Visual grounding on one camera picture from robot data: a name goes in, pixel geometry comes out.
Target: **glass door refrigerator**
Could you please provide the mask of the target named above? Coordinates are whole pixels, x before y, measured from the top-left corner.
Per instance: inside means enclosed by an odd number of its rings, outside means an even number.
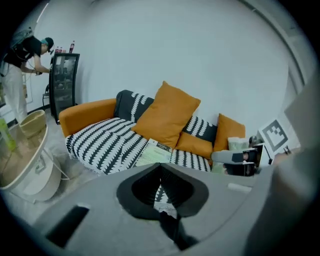
[[[75,106],[75,83],[80,54],[55,53],[49,75],[50,109],[55,122],[62,110]]]

